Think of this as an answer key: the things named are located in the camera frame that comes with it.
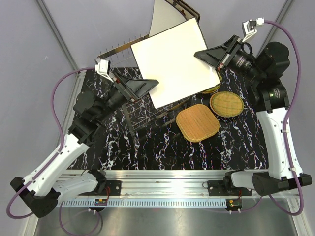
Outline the cream black-rimmed square plate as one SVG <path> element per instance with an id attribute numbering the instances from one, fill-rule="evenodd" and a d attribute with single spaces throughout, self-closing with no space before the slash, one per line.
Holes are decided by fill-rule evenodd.
<path id="1" fill-rule="evenodd" d="M 159 82 L 150 91 L 156 109 L 221 83 L 213 67 L 194 57 L 206 48 L 195 18 L 131 46 L 142 78 Z"/>

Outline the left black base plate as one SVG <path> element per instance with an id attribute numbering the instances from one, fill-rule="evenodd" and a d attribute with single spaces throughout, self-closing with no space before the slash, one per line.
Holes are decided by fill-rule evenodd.
<path id="1" fill-rule="evenodd" d="M 98 196 L 105 196 L 109 193 L 109 196 L 119 196 L 121 189 L 122 182 L 120 180 L 107 180 L 98 185 L 96 194 Z"/>

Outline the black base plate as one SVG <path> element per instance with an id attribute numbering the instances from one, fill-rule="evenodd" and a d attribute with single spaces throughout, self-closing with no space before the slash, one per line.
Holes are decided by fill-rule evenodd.
<path id="1" fill-rule="evenodd" d="M 228 190 L 222 180 L 207 181 L 207 190 L 209 196 L 252 196 L 252 191 L 247 188 L 233 188 Z"/>
<path id="2" fill-rule="evenodd" d="M 98 196 L 105 196 L 109 193 L 109 196 L 119 196 L 121 189 L 122 182 L 120 180 L 107 180 L 98 185 L 96 194 Z"/>

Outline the woven wicker tray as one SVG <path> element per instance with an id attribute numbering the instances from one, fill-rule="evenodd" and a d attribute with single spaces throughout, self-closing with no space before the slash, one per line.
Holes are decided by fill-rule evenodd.
<path id="1" fill-rule="evenodd" d="M 196 104 L 179 112 L 176 124 L 184 138 L 193 143 L 214 136 L 220 128 L 218 119 L 203 104 Z"/>

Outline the white square plate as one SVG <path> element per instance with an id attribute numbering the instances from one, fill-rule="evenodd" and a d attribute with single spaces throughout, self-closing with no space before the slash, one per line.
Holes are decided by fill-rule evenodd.
<path id="1" fill-rule="evenodd" d="M 185 17 L 166 0 L 155 0 L 149 36 L 156 35 L 186 21 Z"/>

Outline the stainless steel dish rack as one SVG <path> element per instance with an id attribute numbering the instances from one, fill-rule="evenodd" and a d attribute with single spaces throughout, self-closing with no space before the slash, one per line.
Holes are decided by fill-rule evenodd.
<path id="1" fill-rule="evenodd" d="M 122 53 L 125 50 L 130 51 L 132 44 L 147 39 L 148 37 L 149 35 L 147 34 L 145 36 L 135 38 L 133 41 L 129 41 L 122 46 L 113 48 L 111 51 L 101 53 L 99 56 L 97 56 L 95 62 L 98 63 L 101 59 L 113 61 L 112 56 L 117 55 L 118 53 Z M 128 77 L 141 79 L 142 76 L 140 73 L 140 69 L 131 66 L 132 59 L 133 56 L 130 55 L 128 58 L 112 63 L 110 72 L 119 72 Z M 156 109 L 153 106 L 150 95 L 147 93 L 139 100 L 135 102 L 127 102 L 121 108 L 119 108 L 118 119 L 125 118 L 125 121 L 123 122 L 121 127 L 128 129 L 129 134 L 127 136 L 129 138 L 134 138 L 135 132 L 147 126 L 152 120 L 159 119 L 160 117 L 163 117 L 179 108 L 184 108 L 187 104 L 190 104 L 189 98 L 181 99 L 180 101 Z"/>

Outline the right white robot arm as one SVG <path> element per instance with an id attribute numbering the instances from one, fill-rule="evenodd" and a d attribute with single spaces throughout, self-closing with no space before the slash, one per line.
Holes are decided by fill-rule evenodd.
<path id="1" fill-rule="evenodd" d="M 260 196 L 308 186 L 312 177 L 303 172 L 297 160 L 286 114 L 293 104 L 280 81 L 289 67 L 289 50 L 280 42 L 270 42 L 254 57 L 246 53 L 238 36 L 225 43 L 198 51 L 194 56 L 214 67 L 218 74 L 231 69 L 248 81 L 247 92 L 263 130 L 268 154 L 268 170 L 236 170 L 225 174 L 223 190 L 235 195 L 241 188 L 255 190 Z"/>

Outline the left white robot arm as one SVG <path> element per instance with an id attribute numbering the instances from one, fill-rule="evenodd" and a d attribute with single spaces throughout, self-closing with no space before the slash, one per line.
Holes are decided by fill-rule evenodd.
<path id="1" fill-rule="evenodd" d="M 10 185 L 38 218 L 48 215 L 61 202 L 83 193 L 101 195 L 108 189 L 104 171 L 91 169 L 85 174 L 57 183 L 69 165 L 86 152 L 105 129 L 103 121 L 129 101 L 136 101 L 158 85 L 157 80 L 133 79 L 115 73 L 107 98 L 91 91 L 79 93 L 73 107 L 73 120 L 60 145 L 24 178 L 15 177 Z"/>

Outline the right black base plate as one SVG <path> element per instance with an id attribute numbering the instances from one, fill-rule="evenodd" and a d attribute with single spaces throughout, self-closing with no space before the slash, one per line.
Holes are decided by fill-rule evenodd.
<path id="1" fill-rule="evenodd" d="M 252 191 L 247 188 L 233 188 L 228 190 L 222 180 L 207 181 L 207 190 L 209 196 L 252 196 Z"/>

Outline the aluminium mounting rail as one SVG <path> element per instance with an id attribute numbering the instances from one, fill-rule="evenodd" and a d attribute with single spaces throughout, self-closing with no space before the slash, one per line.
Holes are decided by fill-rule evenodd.
<path id="1" fill-rule="evenodd" d="M 63 207 L 97 208 L 226 208 L 227 200 L 237 199 L 213 193 L 207 182 L 221 180 L 225 170 L 107 170 L 108 180 L 117 180 L 118 194 L 111 193 L 108 203 L 99 204 L 98 196 L 76 196 L 65 200 Z"/>

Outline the dark brown square plate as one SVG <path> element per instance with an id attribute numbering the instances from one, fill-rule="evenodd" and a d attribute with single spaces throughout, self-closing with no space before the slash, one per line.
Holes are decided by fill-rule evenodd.
<path id="1" fill-rule="evenodd" d="M 197 22 L 200 21 L 200 14 L 183 0 L 168 0 L 167 2 L 170 3 L 186 20 L 195 18 Z"/>

